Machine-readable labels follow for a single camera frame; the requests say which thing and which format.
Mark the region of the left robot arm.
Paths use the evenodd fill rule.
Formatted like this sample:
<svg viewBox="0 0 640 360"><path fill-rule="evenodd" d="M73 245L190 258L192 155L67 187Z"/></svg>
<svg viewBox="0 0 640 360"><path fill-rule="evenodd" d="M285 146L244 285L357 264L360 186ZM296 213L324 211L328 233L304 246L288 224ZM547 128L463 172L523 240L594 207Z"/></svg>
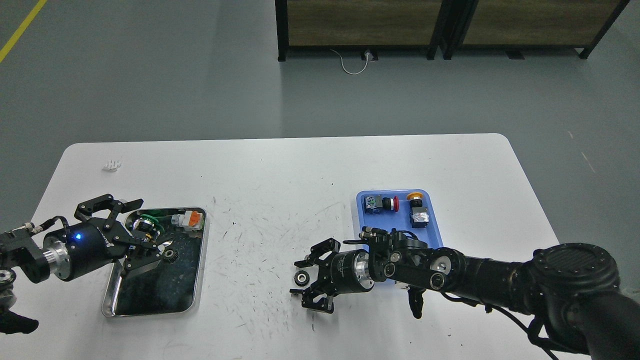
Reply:
<svg viewBox="0 0 640 360"><path fill-rule="evenodd" d="M172 247L174 235L168 233L157 219L140 215L131 225L117 221L119 214L138 210L144 201L118 200L103 194L77 205L70 225L57 215L40 225L27 222L3 232L0 244L1 310L0 328L3 334L29 334L39 322L11 311L16 303L15 269L38 284L55 276L72 281L101 267L122 263L123 275L136 276L155 269L160 262L173 264L179 256Z"/></svg>

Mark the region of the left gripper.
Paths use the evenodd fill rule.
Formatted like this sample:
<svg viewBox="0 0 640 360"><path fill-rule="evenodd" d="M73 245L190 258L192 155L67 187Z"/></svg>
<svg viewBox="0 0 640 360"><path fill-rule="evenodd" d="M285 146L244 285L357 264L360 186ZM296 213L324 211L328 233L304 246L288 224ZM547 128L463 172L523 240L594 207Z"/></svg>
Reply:
<svg viewBox="0 0 640 360"><path fill-rule="evenodd" d="M142 198L125 202L109 193L78 203L78 223L55 231L55 276L72 281L115 262L122 262L123 273L146 273L166 264L162 254L173 249L173 235L160 235L151 244L131 229L132 223L117 219L142 205Z"/></svg>

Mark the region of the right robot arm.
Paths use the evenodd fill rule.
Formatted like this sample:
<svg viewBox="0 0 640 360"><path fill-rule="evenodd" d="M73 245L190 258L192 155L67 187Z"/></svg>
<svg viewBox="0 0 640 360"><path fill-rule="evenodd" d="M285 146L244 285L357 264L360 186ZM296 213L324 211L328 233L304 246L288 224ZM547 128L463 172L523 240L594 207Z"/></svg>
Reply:
<svg viewBox="0 0 640 360"><path fill-rule="evenodd" d="M362 227L350 245L329 238L294 263L297 281L290 293L302 307L333 313L342 294L370 292L375 283L404 285L412 315L423 314L423 294L434 291L454 303L482 305L510 319L532 316L522 325L533 346L551 353L586 354L593 360L637 360L640 310L622 294L614 257L595 244L562 243L537 249L526 262L464 255L448 247L430 248L409 230Z"/></svg>

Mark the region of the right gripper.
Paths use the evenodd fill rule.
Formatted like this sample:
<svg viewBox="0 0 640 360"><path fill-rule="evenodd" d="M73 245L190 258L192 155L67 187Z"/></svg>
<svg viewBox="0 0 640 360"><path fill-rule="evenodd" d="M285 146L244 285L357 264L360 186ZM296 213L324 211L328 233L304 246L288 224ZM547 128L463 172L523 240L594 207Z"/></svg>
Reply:
<svg viewBox="0 0 640 360"><path fill-rule="evenodd" d="M294 262L295 268L306 269L317 267L319 271L327 271L320 276L320 280L327 280L322 285L323 292L318 292L311 286L291 288L290 294L297 296L301 307L313 312L333 314L335 311L334 297L342 294L356 294L370 292L374 287L374 280L370 275L370 253L365 249L340 251L342 243L329 238L314 244L310 253L302 260Z"/></svg>

